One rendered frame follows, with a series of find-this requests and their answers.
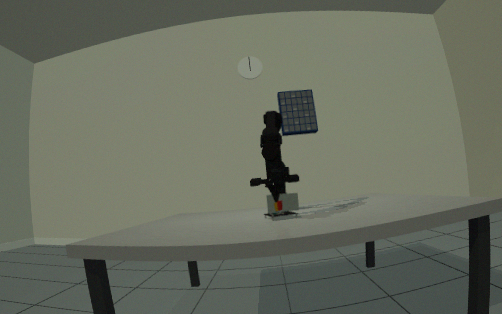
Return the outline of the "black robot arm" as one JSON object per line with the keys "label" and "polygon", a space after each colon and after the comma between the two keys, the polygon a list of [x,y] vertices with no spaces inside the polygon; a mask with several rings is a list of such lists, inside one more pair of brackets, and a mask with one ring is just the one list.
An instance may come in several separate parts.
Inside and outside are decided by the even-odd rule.
{"label": "black robot arm", "polygon": [[281,144],[282,136],[279,133],[283,123],[282,115],[277,111],[266,112],[264,116],[264,124],[266,128],[263,129],[260,147],[262,149],[262,156],[265,158],[265,163],[280,162],[280,168],[270,170],[272,181],[285,180],[290,176],[289,167],[286,167],[281,158]]}

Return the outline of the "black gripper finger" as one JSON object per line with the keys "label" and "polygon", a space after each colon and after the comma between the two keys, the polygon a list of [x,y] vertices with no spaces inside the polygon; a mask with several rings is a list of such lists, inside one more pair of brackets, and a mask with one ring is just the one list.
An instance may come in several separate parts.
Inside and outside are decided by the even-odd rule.
{"label": "black gripper finger", "polygon": [[277,196],[277,201],[279,201],[279,196],[282,190],[282,187],[286,184],[278,184],[276,185],[276,196]]}
{"label": "black gripper finger", "polygon": [[271,194],[274,197],[275,201],[277,202],[277,196],[276,196],[276,192],[275,192],[275,185],[267,185],[267,186],[265,186],[265,188],[266,187],[269,189],[269,191],[271,192]]}

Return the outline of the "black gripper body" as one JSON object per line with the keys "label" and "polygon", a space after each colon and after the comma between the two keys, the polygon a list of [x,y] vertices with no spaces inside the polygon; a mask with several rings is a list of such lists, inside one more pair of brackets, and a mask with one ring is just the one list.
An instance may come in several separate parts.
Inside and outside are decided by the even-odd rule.
{"label": "black gripper body", "polygon": [[285,178],[285,180],[276,180],[276,181],[272,181],[270,180],[271,176],[270,176],[270,170],[271,168],[280,168],[281,164],[280,162],[269,162],[269,163],[266,163],[266,173],[267,173],[267,179],[262,179],[261,178],[253,178],[250,180],[250,187],[252,186],[259,186],[260,184],[265,184],[266,186],[267,185],[273,185],[273,183],[277,183],[278,184],[285,184],[285,182],[289,182],[289,183],[294,183],[294,182],[299,182],[299,176],[296,174],[296,175],[290,175],[290,176],[287,176]]}

